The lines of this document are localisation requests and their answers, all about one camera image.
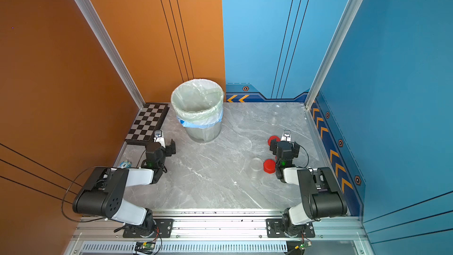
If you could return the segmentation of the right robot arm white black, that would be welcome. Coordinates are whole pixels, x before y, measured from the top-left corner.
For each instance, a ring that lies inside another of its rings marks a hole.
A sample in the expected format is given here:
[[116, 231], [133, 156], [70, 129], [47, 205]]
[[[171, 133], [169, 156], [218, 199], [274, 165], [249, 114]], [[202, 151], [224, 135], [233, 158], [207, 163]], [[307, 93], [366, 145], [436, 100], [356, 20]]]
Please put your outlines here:
[[274, 173], [282, 183], [297, 185], [301, 203], [285, 209], [282, 215], [283, 231], [289, 237], [300, 236], [314, 221], [345, 216], [348, 206], [333, 172], [328, 167], [307, 168], [296, 166], [301, 146], [271, 137], [270, 151], [276, 157]]

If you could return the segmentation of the red lid of back jar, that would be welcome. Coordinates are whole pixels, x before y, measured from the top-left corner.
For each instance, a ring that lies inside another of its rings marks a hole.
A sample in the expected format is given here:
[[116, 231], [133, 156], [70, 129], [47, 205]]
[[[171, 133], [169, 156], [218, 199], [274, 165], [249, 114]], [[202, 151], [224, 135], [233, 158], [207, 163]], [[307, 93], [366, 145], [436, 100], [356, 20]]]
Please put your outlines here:
[[279, 141], [281, 141], [281, 139], [278, 136], [276, 136], [276, 135], [273, 135], [273, 136], [269, 137], [269, 139], [267, 141], [269, 146], [271, 145], [272, 141], [279, 142]]

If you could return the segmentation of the red lid of jar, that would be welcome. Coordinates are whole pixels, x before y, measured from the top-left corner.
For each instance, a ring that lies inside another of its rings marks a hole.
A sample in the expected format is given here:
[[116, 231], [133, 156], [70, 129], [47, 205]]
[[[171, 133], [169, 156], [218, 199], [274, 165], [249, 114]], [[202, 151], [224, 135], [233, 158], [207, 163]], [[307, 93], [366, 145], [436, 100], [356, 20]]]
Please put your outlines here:
[[267, 159], [263, 163], [263, 171], [268, 174], [273, 174], [276, 172], [276, 162], [273, 159]]
[[276, 136], [276, 135], [273, 135], [273, 136], [269, 137], [269, 139], [267, 141], [269, 146], [271, 145], [272, 141], [279, 142], [279, 141], [281, 141], [281, 139], [278, 136]]

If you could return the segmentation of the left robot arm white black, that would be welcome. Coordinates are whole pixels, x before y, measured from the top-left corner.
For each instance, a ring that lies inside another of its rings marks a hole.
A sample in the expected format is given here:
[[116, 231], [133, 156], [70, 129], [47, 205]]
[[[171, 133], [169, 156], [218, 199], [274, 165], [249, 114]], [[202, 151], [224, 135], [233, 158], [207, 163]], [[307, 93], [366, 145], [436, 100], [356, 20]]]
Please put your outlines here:
[[123, 223], [125, 237], [156, 237], [158, 224], [153, 212], [125, 200], [127, 187], [156, 184], [168, 170], [165, 160], [176, 154], [176, 142], [169, 145], [157, 141], [146, 147], [146, 159], [140, 168], [97, 167], [73, 202], [73, 211], [82, 215], [99, 216]]

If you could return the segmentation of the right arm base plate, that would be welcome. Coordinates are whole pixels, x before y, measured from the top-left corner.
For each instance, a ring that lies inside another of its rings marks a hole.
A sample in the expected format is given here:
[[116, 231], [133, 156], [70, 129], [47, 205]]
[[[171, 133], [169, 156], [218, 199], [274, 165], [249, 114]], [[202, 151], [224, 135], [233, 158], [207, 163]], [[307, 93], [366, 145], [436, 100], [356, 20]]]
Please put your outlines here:
[[315, 238], [315, 229], [312, 223], [298, 225], [293, 231], [286, 231], [281, 218], [268, 218], [265, 220], [267, 237], [269, 238]]

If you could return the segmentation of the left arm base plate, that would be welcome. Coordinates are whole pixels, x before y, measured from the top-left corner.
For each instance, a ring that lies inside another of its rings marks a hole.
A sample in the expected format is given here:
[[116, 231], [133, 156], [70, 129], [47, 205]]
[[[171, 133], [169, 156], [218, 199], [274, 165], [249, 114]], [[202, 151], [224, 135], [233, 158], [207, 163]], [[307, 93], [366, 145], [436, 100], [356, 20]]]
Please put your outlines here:
[[123, 238], [170, 238], [172, 234], [174, 219], [172, 218], [158, 218], [154, 219], [154, 227], [145, 231], [138, 227], [126, 225], [123, 230]]

